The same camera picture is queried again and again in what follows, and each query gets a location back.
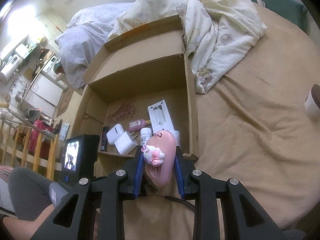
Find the cardboard box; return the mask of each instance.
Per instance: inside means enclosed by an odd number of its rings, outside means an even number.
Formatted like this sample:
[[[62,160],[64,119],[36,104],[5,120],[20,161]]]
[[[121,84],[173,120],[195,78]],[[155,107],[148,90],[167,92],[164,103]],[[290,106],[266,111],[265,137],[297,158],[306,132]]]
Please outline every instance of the cardboard box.
[[[88,86],[78,109],[72,136],[86,133],[95,120],[96,134],[102,120],[130,100],[135,114],[119,121],[125,130],[129,122],[149,120],[147,107],[164,99],[172,122],[180,132],[182,151],[198,155],[198,119],[194,78],[184,55],[183,28],[179,16],[145,24],[107,42],[98,52],[84,79]],[[136,132],[140,143],[140,132]],[[107,152],[117,153],[114,146]]]

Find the pink hair claw clip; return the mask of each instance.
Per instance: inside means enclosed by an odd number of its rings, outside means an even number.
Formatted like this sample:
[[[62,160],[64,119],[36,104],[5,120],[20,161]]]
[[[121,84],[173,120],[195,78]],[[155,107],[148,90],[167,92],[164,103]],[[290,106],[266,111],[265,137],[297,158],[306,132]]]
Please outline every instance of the pink hair claw clip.
[[[157,187],[166,186],[171,179],[174,157],[176,155],[176,139],[166,130],[161,130],[151,137],[142,147],[146,162],[146,172]]]

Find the black wristband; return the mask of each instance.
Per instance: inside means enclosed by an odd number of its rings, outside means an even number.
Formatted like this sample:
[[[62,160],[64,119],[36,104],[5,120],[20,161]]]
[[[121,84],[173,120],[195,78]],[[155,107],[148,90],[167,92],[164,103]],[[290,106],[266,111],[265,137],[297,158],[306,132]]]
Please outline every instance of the black wristband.
[[[7,217],[4,214],[0,214],[0,239],[1,240],[14,240],[10,232],[7,230],[5,225],[3,224],[3,218]]]

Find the green headboard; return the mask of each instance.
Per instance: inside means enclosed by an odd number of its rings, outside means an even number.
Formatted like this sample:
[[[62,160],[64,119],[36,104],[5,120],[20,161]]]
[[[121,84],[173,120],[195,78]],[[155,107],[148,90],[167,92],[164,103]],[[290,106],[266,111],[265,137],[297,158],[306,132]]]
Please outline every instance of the green headboard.
[[[274,11],[283,18],[297,25],[303,31],[306,30],[306,13],[305,6],[295,0],[263,0],[266,8]]]

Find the brown bed sheet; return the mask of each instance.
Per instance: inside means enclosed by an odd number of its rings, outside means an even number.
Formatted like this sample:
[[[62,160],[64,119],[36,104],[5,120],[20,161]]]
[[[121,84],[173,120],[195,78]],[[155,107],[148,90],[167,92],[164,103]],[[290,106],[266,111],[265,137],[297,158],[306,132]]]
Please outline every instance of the brown bed sheet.
[[[206,94],[197,95],[196,167],[238,178],[280,227],[320,199],[320,124],[304,100],[319,83],[319,50],[296,25],[257,6],[268,29],[245,58]],[[120,163],[100,160],[96,175]],[[175,180],[160,195],[178,196]],[[124,202],[126,239],[192,239],[193,212],[159,196]]]

